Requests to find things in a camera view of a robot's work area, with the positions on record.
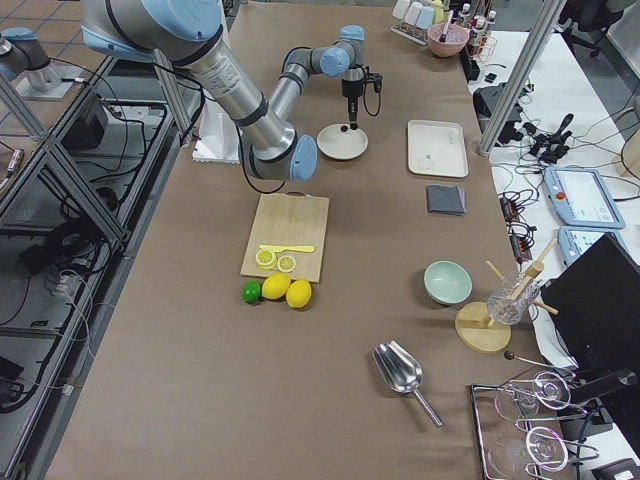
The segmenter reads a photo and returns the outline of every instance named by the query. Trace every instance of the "metal ice scoop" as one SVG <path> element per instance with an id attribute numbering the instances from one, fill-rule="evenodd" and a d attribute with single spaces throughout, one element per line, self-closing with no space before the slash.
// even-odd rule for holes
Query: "metal ice scoop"
<path id="1" fill-rule="evenodd" d="M 438 414 L 418 390 L 422 383 L 422 367 L 395 341 L 384 342 L 373 349 L 373 359 L 389 388 L 398 393 L 413 393 L 436 427 L 443 425 Z"/>

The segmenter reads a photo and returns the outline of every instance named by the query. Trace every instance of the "yellow plastic knife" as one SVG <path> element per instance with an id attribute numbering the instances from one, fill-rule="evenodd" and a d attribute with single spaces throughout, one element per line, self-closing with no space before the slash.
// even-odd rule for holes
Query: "yellow plastic knife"
<path id="1" fill-rule="evenodd" d="M 262 250 L 269 250 L 270 252 L 280 253 L 280 252 L 303 252 L 303 253 L 313 253 L 316 251 L 316 247 L 313 245 L 260 245 Z"/>

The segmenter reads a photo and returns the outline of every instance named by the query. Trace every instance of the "wine glass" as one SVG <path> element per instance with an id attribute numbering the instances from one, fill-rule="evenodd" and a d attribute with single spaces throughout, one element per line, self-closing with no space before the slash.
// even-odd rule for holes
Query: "wine glass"
<path id="1" fill-rule="evenodd" d="M 531 418 L 538 413 L 539 403 L 528 386 L 519 389 L 508 386 L 498 392 L 494 405 L 498 414 L 505 420 Z"/>
<path id="2" fill-rule="evenodd" d="M 555 372 L 542 371 L 533 380 L 513 379 L 495 397 L 495 407 L 506 420 L 531 419 L 540 404 L 552 410 L 562 410 L 571 401 L 567 382 Z"/>
<path id="3" fill-rule="evenodd" d="M 488 452 L 489 463 L 505 478 L 524 480 L 529 477 L 545 479 L 536 467 L 558 472 L 569 458 L 560 435 L 547 427 L 534 427 L 526 437 L 506 435 L 498 438 Z"/>

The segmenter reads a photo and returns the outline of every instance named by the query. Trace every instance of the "pink bowl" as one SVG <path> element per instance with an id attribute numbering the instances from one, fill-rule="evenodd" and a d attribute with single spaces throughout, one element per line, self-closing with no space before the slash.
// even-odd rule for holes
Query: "pink bowl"
<path id="1" fill-rule="evenodd" d="M 427 45 L 436 57 L 453 57 L 464 48 L 469 41 L 469 31 L 460 25 L 451 24 L 447 31 L 447 41 L 442 43 L 440 35 L 444 28 L 444 23 L 436 23 L 427 30 Z"/>

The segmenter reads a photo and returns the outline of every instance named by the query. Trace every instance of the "white tray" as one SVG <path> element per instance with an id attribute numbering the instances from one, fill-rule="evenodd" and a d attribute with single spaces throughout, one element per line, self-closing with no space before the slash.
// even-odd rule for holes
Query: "white tray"
<path id="1" fill-rule="evenodd" d="M 469 174 L 464 135 L 457 123 L 411 120 L 407 136 L 411 172 L 456 178 Z"/>

